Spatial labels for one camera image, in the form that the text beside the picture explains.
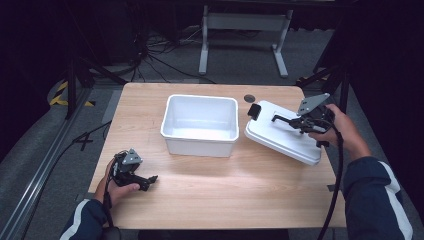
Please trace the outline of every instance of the black clamp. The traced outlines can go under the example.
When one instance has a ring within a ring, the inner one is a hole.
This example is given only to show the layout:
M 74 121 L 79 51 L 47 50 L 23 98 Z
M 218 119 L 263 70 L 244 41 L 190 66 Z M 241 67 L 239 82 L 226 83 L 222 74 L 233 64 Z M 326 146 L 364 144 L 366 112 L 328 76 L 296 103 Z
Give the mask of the black clamp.
M 300 133 L 326 133 L 333 124 L 334 113 L 325 106 L 316 107 L 313 111 L 300 116 L 299 118 L 287 119 L 279 115 L 274 115 L 272 121 L 281 120 L 287 122 L 292 128 L 300 129 Z M 317 147 L 330 146 L 327 141 L 318 141 Z
M 262 107 L 259 104 L 253 103 L 252 106 L 250 106 L 249 111 L 247 112 L 247 115 L 252 117 L 253 120 L 258 120 L 259 114 L 261 113 Z
M 112 166 L 112 179 L 116 185 L 122 187 L 131 183 L 137 183 L 140 185 L 140 190 L 147 191 L 150 184 L 156 182 L 157 175 L 146 179 L 134 174 L 134 171 L 143 162 L 134 149 L 131 148 L 128 152 L 116 154 L 115 159 L 115 164 Z

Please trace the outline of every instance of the human hand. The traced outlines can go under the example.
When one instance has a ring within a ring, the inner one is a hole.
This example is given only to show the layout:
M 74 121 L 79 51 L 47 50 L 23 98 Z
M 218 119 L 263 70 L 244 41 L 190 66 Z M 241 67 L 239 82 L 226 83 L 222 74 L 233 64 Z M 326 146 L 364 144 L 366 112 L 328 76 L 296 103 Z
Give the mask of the human hand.
M 353 121 L 340 109 L 334 105 L 326 105 L 334 113 L 334 125 L 343 137 L 343 147 L 349 152 L 350 158 L 356 160 L 361 157 L 370 156 L 371 151 L 367 143 L 361 137 Z M 324 134 L 309 133 L 309 136 L 317 141 L 327 141 L 337 146 L 337 135 L 333 128 Z
M 101 203 L 103 203 L 106 181 L 109 176 L 110 168 L 112 167 L 113 162 L 114 159 L 112 159 L 107 165 L 105 176 L 102 178 L 102 180 L 100 180 L 99 185 L 97 185 L 96 192 L 94 193 L 94 198 L 99 200 Z M 110 195 L 112 207 L 115 206 L 120 199 L 127 196 L 129 193 L 135 192 L 139 189 L 140 185 L 138 185 L 137 183 L 132 183 L 123 187 L 119 187 L 118 185 L 116 185 L 115 181 L 111 180 L 109 182 L 108 192 Z

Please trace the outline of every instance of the navy jacket sleeve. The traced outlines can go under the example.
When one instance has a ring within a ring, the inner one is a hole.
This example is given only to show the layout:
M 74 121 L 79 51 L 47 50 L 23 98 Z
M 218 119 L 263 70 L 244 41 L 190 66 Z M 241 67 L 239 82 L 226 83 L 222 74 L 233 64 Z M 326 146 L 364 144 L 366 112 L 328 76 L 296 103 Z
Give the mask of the navy jacket sleeve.
M 84 200 L 69 218 L 60 240 L 100 239 L 106 221 L 103 205 L 98 200 Z
M 387 164 L 374 157 L 355 160 L 348 166 L 343 185 L 350 240 L 412 239 L 400 185 Z

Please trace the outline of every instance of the white plastic bin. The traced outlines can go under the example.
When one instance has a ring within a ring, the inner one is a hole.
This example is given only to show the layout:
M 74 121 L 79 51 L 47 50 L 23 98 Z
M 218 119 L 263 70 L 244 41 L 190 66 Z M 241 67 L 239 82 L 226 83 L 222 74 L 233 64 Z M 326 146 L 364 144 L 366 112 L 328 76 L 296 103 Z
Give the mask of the white plastic bin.
M 171 154 L 229 157 L 239 137 L 233 98 L 171 95 L 161 134 Z

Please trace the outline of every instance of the small round object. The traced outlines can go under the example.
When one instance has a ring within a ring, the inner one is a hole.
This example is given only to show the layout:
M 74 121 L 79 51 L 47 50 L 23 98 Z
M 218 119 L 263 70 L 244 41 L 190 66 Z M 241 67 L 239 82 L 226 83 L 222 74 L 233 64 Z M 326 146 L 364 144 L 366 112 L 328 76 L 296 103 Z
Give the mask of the small round object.
M 253 103 L 255 102 L 255 96 L 251 95 L 251 94 L 246 94 L 244 95 L 244 101 L 248 102 L 248 103 Z

